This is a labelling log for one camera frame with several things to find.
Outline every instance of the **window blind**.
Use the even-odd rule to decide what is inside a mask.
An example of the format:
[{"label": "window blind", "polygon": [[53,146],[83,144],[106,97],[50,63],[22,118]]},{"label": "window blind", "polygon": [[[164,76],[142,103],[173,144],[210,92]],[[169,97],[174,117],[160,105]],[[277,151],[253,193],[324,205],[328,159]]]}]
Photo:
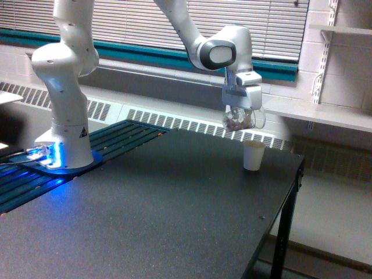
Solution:
[{"label": "window blind", "polygon": [[[228,24],[251,31],[256,58],[297,61],[309,0],[188,0],[188,10],[205,37]],[[59,34],[53,0],[0,0],[0,27]],[[95,40],[184,49],[177,33],[152,0],[95,0]]]}]

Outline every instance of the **white shelf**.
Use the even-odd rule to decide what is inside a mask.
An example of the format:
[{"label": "white shelf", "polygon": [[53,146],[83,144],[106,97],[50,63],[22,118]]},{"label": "white shelf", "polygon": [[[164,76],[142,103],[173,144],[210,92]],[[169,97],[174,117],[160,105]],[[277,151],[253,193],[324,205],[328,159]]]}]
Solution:
[{"label": "white shelf", "polygon": [[310,24],[311,29],[319,29],[321,31],[329,31],[341,34],[354,34],[354,35],[372,35],[372,29],[360,29],[351,27],[338,27],[328,25]]},{"label": "white shelf", "polygon": [[0,90],[0,105],[22,100],[22,97],[13,93]]},{"label": "white shelf", "polygon": [[274,115],[372,133],[372,114],[357,109],[279,97],[264,103],[264,108]]}]

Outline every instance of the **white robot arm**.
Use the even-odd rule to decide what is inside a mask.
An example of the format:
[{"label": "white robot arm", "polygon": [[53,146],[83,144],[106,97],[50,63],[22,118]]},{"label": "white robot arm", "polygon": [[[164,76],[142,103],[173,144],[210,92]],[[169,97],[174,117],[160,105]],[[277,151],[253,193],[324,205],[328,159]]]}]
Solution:
[{"label": "white robot arm", "polygon": [[226,68],[222,100],[231,107],[258,110],[262,107],[262,78],[253,71],[252,41],[248,28],[225,26],[206,39],[187,11],[186,0],[154,0],[184,43],[190,62],[202,70]]},{"label": "white robot arm", "polygon": [[[262,106],[258,85],[262,79],[252,70],[249,30],[243,26],[226,26],[206,39],[191,20],[186,0],[154,2],[181,37],[195,67],[226,68],[223,103],[230,105],[231,111],[240,110],[244,117],[251,119],[250,112]],[[52,102],[52,128],[35,143],[53,146],[53,155],[40,161],[52,170],[78,169],[93,162],[87,98],[78,84],[78,77],[94,71],[99,60],[91,31],[93,8],[94,0],[55,0],[53,17],[60,29],[61,41],[37,49],[32,57],[34,71],[46,84]]]},{"label": "white robot arm", "polygon": [[32,57],[52,103],[52,128],[35,141],[53,146],[53,156],[40,161],[48,169],[77,169],[93,162],[87,97],[78,84],[78,77],[90,74],[99,62],[91,31],[93,8],[93,0],[55,0],[53,17],[61,40],[38,48]]}]

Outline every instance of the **white paper cup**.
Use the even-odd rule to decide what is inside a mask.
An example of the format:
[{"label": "white paper cup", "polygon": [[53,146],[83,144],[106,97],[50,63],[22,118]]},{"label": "white paper cup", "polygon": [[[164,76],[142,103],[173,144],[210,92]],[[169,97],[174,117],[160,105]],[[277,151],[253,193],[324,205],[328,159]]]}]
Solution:
[{"label": "white paper cup", "polygon": [[243,167],[246,170],[256,171],[260,169],[265,144],[259,141],[245,141]]}]

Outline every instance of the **warning label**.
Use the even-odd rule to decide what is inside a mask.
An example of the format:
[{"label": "warning label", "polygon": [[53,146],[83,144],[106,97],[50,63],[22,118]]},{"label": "warning label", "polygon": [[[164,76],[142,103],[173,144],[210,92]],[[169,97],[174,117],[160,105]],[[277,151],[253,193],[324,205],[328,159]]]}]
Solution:
[{"label": "warning label", "polygon": [[87,135],[88,135],[87,129],[85,129],[85,127],[83,127],[83,129],[81,130],[81,133],[80,133],[80,137],[79,138],[84,138]]}]

